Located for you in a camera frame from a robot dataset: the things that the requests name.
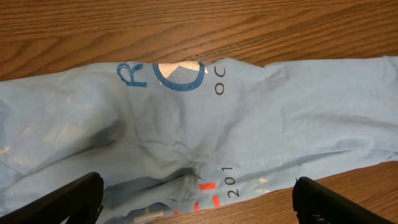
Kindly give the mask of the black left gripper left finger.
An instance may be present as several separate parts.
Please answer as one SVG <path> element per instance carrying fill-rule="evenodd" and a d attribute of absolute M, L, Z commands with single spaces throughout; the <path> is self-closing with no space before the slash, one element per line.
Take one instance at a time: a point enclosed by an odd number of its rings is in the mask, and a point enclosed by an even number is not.
<path fill-rule="evenodd" d="M 3 217 L 4 224 L 95 224 L 103 206 L 103 178 L 90 172 L 73 182 Z"/>

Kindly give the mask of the light blue printed t-shirt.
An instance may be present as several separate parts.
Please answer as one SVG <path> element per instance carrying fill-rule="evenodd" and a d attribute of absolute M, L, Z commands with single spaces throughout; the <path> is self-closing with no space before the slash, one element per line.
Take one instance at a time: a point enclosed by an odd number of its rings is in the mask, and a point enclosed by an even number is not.
<path fill-rule="evenodd" d="M 99 223 L 397 159 L 397 58 L 97 63 L 1 83 L 1 214 L 89 173 Z"/>

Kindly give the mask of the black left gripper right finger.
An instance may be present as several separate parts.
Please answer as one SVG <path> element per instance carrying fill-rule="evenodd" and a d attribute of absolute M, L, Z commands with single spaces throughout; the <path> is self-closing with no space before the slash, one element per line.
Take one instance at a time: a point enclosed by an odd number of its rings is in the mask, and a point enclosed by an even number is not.
<path fill-rule="evenodd" d="M 300 224 L 394 224 L 308 177 L 296 180 L 292 200 Z"/>

